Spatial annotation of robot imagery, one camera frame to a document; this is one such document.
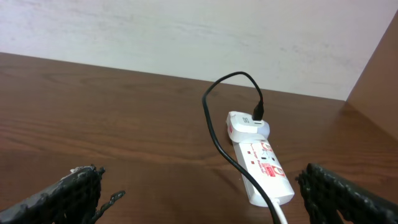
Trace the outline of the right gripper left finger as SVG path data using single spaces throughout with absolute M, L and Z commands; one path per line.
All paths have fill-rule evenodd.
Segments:
M 94 224 L 125 196 L 121 190 L 98 206 L 105 169 L 93 164 L 72 169 L 58 182 L 1 211 L 1 224 Z

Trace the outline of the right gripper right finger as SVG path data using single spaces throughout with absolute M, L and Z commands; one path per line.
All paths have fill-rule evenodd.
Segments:
M 309 163 L 295 180 L 311 224 L 397 224 L 396 204 L 318 164 Z

